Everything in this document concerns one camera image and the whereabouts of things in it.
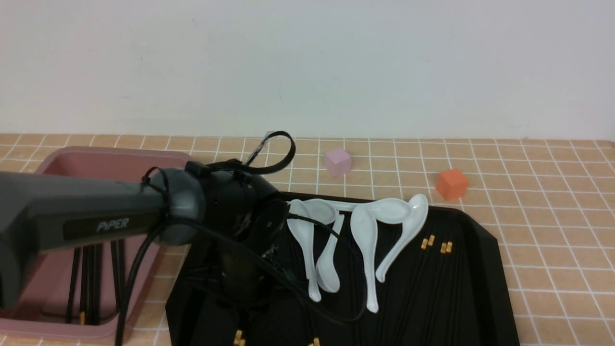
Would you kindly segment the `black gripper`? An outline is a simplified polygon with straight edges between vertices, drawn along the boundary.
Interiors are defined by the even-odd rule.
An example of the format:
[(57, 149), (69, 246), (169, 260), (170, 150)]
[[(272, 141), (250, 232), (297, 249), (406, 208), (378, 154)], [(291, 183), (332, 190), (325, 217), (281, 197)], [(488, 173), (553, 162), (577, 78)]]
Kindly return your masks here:
[[(243, 245), (259, 258), (274, 247), (288, 214), (281, 193), (261, 175), (235, 164), (204, 167), (204, 225)], [(204, 286), (229, 304), (255, 304), (266, 299), (272, 278), (243, 250), (211, 241), (199, 267)]]

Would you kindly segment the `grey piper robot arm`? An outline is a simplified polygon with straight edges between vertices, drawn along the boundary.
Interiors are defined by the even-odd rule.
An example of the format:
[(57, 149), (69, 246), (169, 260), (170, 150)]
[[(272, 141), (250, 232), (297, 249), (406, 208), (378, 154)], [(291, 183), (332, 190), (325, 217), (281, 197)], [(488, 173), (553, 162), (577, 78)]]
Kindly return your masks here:
[(140, 182), (1, 173), (1, 307), (13, 309), (37, 255), (135, 235), (183, 246), (207, 235), (263, 255), (289, 206), (262, 177), (235, 162), (151, 167)]

